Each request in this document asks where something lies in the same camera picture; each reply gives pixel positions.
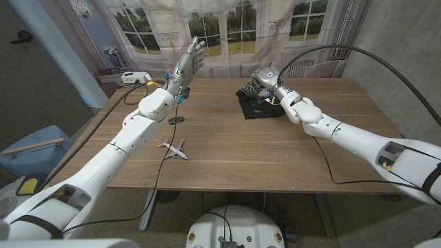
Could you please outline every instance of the white robot body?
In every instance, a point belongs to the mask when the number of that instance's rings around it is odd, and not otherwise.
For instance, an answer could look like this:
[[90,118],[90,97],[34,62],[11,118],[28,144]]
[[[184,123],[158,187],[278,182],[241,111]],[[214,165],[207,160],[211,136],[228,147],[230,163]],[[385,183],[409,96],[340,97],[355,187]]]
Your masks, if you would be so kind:
[[[285,247],[280,228],[268,216],[250,207],[239,205],[218,207],[200,217],[190,228],[187,248],[201,247]],[[225,218],[231,227],[233,244],[229,244],[230,227],[222,218]]]

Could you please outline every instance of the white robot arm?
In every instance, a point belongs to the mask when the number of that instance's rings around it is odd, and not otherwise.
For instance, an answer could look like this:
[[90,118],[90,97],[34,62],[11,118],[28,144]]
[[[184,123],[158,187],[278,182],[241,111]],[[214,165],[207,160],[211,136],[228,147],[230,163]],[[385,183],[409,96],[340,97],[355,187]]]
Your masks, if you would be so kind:
[[[164,88],[141,100],[139,107],[124,119],[121,131],[79,172],[33,195],[10,213],[5,218],[10,224],[8,240],[78,238],[82,227],[61,232],[90,219],[104,189],[125,162],[158,134],[159,125],[167,120],[164,109],[175,104],[181,90],[202,67],[204,45],[204,41],[198,43],[197,37],[192,39]],[[55,197],[64,192],[71,194],[67,200]]]
[[387,181],[400,191],[424,203],[441,201],[441,147],[423,141],[387,138],[338,121],[316,107],[311,100],[300,97],[285,85],[278,85],[277,62],[256,71],[252,77],[280,99],[289,120],[302,123],[309,135],[326,138],[347,151],[365,159]]

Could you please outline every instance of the black cloth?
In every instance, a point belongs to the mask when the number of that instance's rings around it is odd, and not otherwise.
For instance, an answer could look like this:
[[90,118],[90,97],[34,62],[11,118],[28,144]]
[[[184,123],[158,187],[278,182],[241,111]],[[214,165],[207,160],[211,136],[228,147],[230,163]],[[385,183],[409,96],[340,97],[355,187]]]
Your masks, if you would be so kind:
[[264,87],[256,79],[252,79],[247,85],[236,92],[246,120],[276,118],[285,114],[282,106],[272,105],[258,95],[263,89]]

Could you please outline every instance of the toy airplane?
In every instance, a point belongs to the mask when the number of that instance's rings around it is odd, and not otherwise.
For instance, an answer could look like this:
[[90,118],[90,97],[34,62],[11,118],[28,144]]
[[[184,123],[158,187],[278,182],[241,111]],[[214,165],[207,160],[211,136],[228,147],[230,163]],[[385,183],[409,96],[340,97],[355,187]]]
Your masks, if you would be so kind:
[[182,144],[184,143],[184,140],[181,140],[178,147],[174,147],[173,145],[170,145],[169,143],[167,143],[168,138],[165,139],[165,141],[164,141],[163,137],[161,137],[161,140],[163,140],[163,143],[158,146],[159,147],[164,147],[164,146],[170,147],[170,151],[172,151],[171,153],[169,153],[167,156],[165,156],[162,159],[166,159],[169,157],[176,158],[176,155],[180,156],[181,158],[188,159],[188,157],[183,153],[184,149],[182,148]]

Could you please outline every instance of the wooden tabletop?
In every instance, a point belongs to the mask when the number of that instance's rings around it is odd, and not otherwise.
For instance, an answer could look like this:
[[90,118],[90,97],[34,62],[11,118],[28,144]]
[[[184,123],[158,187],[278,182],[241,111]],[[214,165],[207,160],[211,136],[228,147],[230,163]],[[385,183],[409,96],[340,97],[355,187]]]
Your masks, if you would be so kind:
[[[397,192],[390,185],[332,182],[325,159],[302,125],[294,125],[286,115],[279,118],[245,120],[235,95],[249,79],[194,79],[188,100],[179,105],[185,121],[176,127],[174,145],[185,139],[188,161],[167,159],[161,169],[158,189],[324,192],[378,194]],[[353,79],[285,79],[285,84],[310,98],[325,114],[383,136],[399,138],[399,131]],[[149,86],[150,92],[156,86]],[[127,91],[119,89],[75,142],[79,145],[110,106]],[[145,88],[135,90],[127,102],[138,101]],[[121,129],[124,117],[137,105],[119,103],[92,138],[51,183],[60,182],[79,171]],[[174,116],[174,109],[169,111]],[[159,148],[161,137],[172,137],[173,126],[164,124],[156,138],[130,157],[110,187],[153,188],[161,158],[167,148]],[[380,177],[362,159],[318,138],[327,155],[334,178],[378,180]]]

